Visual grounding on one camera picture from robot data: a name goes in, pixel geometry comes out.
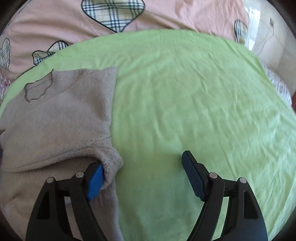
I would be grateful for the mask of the pink heart-pattern quilt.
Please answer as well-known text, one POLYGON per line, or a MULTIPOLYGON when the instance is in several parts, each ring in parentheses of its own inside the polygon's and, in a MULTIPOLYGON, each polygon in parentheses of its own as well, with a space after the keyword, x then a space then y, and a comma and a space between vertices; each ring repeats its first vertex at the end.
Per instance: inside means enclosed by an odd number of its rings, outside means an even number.
POLYGON ((1 82, 14 82, 57 51, 92 38, 188 29, 236 40, 242 1, 26 1, 1 33, 1 82))

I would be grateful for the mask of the green bed sheet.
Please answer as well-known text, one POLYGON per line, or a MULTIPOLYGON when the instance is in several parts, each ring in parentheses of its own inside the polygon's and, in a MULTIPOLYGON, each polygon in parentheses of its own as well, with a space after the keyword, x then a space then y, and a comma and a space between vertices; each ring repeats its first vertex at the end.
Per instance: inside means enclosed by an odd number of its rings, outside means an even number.
POLYGON ((20 76, 3 106, 51 70, 118 68, 111 138, 125 240, 185 240, 202 208, 185 150, 222 178, 244 177, 273 239, 295 208, 295 112, 256 55, 188 30, 112 34, 58 51, 20 76))

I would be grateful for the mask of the beige knit sweater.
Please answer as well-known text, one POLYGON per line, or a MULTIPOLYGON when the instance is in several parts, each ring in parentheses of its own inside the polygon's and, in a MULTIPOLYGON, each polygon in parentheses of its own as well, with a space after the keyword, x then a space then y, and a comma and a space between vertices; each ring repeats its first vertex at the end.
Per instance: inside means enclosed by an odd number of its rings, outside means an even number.
POLYGON ((100 162, 101 191, 90 205, 108 240, 123 240, 115 176, 123 160, 111 143, 117 69, 52 70, 28 83, 1 116, 1 212, 24 239, 48 177, 68 179, 100 162))

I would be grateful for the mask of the purple floral pillow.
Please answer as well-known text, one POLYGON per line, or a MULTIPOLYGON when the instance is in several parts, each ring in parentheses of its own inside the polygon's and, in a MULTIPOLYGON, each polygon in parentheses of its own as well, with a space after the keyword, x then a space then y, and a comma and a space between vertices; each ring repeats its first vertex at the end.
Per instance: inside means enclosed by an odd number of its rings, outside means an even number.
POLYGON ((10 85, 11 81, 3 76, 3 74, 0 72, 0 102, 3 102, 3 99, 10 85))

